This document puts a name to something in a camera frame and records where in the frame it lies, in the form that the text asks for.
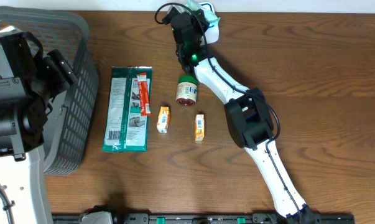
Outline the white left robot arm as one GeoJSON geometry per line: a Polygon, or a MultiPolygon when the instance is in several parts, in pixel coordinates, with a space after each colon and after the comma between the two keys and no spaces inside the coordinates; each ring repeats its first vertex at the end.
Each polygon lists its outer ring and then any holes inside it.
{"type": "Polygon", "coordinates": [[[0,31],[0,223],[52,223],[44,177],[50,100],[78,77],[31,33],[0,31]]]}

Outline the green lidded small jar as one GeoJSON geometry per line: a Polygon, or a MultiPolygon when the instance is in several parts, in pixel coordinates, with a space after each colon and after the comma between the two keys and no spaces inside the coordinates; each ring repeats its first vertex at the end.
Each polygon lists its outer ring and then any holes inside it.
{"type": "Polygon", "coordinates": [[[182,75],[178,80],[176,102],[192,106],[197,102],[198,81],[191,75],[182,75]]]}

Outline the red and white package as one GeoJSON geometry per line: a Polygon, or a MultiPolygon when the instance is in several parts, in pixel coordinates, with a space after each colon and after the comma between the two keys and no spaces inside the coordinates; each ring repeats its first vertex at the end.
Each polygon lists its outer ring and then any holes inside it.
{"type": "Polygon", "coordinates": [[[139,88],[139,98],[140,98],[140,106],[141,106],[141,115],[142,116],[150,116],[150,104],[149,104],[149,89],[147,83],[147,73],[139,73],[137,74],[137,81],[138,81],[138,88],[139,88]]]}

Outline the mint green wipes packet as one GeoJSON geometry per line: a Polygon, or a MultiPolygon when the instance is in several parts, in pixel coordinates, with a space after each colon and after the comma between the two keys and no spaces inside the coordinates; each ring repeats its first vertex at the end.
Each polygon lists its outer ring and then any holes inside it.
{"type": "Polygon", "coordinates": [[[195,2],[189,0],[186,5],[189,9],[197,11],[202,9],[204,12],[205,19],[210,23],[209,28],[218,27],[220,17],[215,13],[215,7],[210,2],[195,2]]]}

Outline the orange tissue pack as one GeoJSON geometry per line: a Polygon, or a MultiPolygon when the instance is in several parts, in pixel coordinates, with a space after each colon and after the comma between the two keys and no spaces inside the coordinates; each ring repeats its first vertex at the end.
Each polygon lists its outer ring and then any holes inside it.
{"type": "Polygon", "coordinates": [[[205,115],[197,114],[195,117],[195,140],[203,141],[205,137],[205,115]]]}
{"type": "Polygon", "coordinates": [[[157,120],[157,130],[159,133],[167,133],[170,123],[170,109],[168,106],[162,106],[157,120]]]}

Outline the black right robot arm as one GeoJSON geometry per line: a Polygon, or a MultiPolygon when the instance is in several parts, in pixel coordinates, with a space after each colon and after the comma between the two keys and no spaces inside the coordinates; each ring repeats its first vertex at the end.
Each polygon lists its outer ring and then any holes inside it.
{"type": "Polygon", "coordinates": [[[208,49],[205,32],[210,26],[202,7],[192,9],[170,2],[159,24],[171,25],[176,55],[183,70],[206,85],[224,104],[228,131],[234,143],[256,163],[286,223],[320,223],[294,187],[276,148],[280,121],[262,91],[249,89],[231,77],[208,49]]]}

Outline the dark green package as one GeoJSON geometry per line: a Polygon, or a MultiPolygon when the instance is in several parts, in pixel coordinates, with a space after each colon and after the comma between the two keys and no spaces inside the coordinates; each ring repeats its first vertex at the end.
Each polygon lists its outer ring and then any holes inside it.
{"type": "Polygon", "coordinates": [[[102,151],[146,152],[149,117],[141,115],[137,76],[147,75],[151,88],[152,67],[113,67],[102,151]]]}

